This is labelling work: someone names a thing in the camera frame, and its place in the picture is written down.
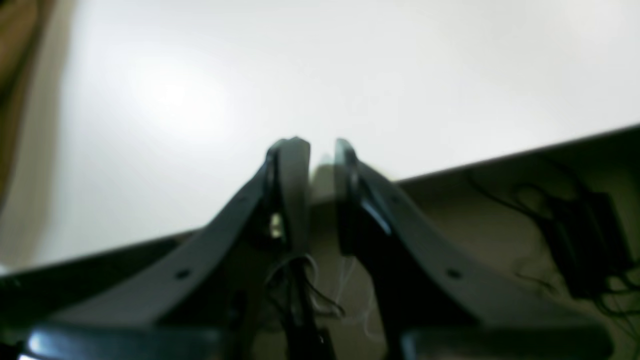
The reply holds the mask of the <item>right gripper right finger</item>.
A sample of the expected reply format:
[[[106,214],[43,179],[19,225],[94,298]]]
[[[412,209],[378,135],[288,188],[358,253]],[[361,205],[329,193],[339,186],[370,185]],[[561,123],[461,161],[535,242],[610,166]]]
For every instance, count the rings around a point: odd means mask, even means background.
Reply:
[[[606,360],[592,316],[535,294],[446,239],[413,200],[334,146],[339,246],[371,278],[390,360]]]

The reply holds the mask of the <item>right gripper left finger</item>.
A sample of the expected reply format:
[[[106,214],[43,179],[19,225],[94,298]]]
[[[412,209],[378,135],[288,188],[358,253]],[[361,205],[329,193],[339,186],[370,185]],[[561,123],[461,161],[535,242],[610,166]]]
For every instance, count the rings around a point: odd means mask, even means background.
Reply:
[[[113,287],[35,325],[34,360],[235,360],[265,284],[308,237],[310,143],[281,139],[201,231]]]

